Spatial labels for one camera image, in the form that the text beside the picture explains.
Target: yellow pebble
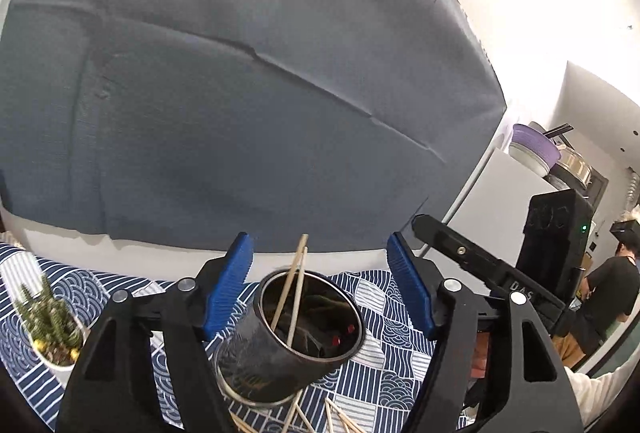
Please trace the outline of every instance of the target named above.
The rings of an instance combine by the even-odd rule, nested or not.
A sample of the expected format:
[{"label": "yellow pebble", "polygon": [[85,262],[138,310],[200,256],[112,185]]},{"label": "yellow pebble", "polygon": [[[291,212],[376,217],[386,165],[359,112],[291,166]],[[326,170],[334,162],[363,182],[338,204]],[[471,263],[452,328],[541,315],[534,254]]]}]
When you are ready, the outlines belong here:
[{"label": "yellow pebble", "polygon": [[40,339],[36,339],[33,342],[33,348],[38,350],[38,352],[44,352],[44,350],[47,348],[47,344],[44,341],[40,340]]}]

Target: white flower pot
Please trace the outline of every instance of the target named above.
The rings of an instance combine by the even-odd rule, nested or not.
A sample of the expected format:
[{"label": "white flower pot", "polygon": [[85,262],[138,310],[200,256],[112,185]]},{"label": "white flower pot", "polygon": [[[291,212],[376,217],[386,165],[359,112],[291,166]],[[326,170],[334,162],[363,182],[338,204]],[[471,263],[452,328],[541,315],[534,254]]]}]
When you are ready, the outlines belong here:
[{"label": "white flower pot", "polygon": [[[78,324],[78,327],[80,327],[80,330],[82,331],[82,345],[84,346],[84,344],[86,343],[86,338],[89,334],[89,329],[85,327],[76,316],[73,316],[73,317],[74,317],[74,321]],[[33,351],[36,352],[36,355],[38,356],[39,360],[41,360],[43,364],[47,368],[49,368],[49,371],[56,376],[57,380],[60,381],[60,384],[62,385],[62,387],[66,387],[66,382],[69,380],[69,377],[71,376],[71,372],[73,371],[76,363],[68,366],[54,365],[48,359],[46,359],[44,355],[42,355],[36,347],[33,346],[33,338],[31,337],[31,334],[28,334],[28,335],[29,335],[29,340],[31,342],[31,348],[33,348]]]}]

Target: white ceiling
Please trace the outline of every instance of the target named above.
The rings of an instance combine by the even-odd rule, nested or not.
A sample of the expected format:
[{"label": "white ceiling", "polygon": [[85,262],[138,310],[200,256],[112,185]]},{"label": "white ceiling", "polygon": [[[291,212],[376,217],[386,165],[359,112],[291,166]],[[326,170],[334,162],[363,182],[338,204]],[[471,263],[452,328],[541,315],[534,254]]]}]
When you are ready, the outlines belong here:
[{"label": "white ceiling", "polygon": [[[633,133],[640,134],[640,106],[571,62],[567,63],[554,122],[571,124],[623,167],[640,172],[640,136]],[[566,137],[571,141],[571,133]]]}]

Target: silver screw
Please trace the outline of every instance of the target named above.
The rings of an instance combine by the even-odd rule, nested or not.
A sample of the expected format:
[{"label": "silver screw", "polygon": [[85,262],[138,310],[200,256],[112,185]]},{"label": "silver screw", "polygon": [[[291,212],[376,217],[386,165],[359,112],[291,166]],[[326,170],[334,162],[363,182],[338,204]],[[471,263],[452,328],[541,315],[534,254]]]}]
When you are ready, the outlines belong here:
[{"label": "silver screw", "polygon": [[462,289],[462,283],[460,283],[456,279],[449,278],[444,281],[444,288],[449,292],[458,292],[460,289]]},{"label": "silver screw", "polygon": [[182,278],[178,282],[178,290],[182,292],[188,292],[193,290],[196,286],[196,281],[193,278]]},{"label": "silver screw", "polygon": [[510,298],[516,305],[524,305],[527,302],[527,297],[522,292],[516,290],[511,293]]},{"label": "silver screw", "polygon": [[126,290],[120,289],[113,293],[111,299],[116,303],[122,303],[129,297],[129,293]]}]

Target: black t-shirt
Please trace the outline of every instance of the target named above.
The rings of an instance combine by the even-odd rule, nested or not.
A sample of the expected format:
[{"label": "black t-shirt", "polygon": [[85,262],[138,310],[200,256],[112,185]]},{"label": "black t-shirt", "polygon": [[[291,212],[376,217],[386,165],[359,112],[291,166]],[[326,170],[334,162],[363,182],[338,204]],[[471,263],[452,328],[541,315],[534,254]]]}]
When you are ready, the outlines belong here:
[{"label": "black t-shirt", "polygon": [[593,293],[578,310],[572,334],[589,355],[606,339],[607,329],[620,314],[631,314],[640,289],[640,272],[628,257],[613,256],[587,276],[587,283]]}]

